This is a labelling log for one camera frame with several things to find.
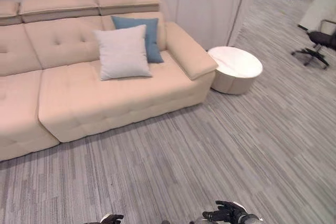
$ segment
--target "beige sofa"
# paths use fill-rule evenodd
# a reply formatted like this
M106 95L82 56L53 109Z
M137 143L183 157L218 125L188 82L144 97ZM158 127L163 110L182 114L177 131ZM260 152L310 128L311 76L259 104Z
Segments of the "beige sofa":
M203 102L217 64L159 0L0 2L0 160ZM159 18L152 78L100 81L93 30L110 15Z

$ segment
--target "throw pillow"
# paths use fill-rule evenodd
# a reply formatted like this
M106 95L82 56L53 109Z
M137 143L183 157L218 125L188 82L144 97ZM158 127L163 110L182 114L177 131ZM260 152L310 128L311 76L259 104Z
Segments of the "throw pillow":
M130 28L139 25L146 25L146 51L147 61L150 63L161 63L163 59L156 43L158 33L158 18L123 18L112 16L112 20L116 29Z
M94 31L99 43L100 79L152 76L146 58L146 25Z

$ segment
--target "black office chair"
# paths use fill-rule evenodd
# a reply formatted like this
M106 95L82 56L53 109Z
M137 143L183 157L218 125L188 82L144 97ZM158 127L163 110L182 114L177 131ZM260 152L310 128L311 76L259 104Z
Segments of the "black office chair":
M304 63L305 66L307 66L313 60L313 58L317 58L318 60L322 61L325 64L325 67L323 69L327 69L329 64L324 59L324 55L320 54L319 51L321 50L323 46L336 50L336 29L332 35L322 33L321 29L322 29L323 23L331 23L331 24L336 25L336 22L324 19L321 21L318 31L311 31L307 33L309 36L309 39L315 43L315 46L314 46L314 48L316 49L315 51L309 48L305 48L303 50L298 50L298 51L294 51L291 53L293 56L297 52L310 55L311 56L310 59Z

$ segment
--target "sofa armrest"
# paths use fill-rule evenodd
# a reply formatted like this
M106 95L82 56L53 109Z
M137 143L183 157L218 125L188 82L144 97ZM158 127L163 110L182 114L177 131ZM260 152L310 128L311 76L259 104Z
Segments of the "sofa armrest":
M191 79L214 71L218 65L178 24L166 23L167 49Z

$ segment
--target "black glove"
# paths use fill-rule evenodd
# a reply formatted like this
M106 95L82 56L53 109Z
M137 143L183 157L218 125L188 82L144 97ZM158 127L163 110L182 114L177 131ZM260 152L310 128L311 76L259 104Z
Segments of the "black glove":
M210 221L224 221L230 222L231 224L238 224L239 218L241 216L247 215L245 208L239 206L234 202L229 201L216 201L218 206L218 211L213 212L203 212L203 217Z

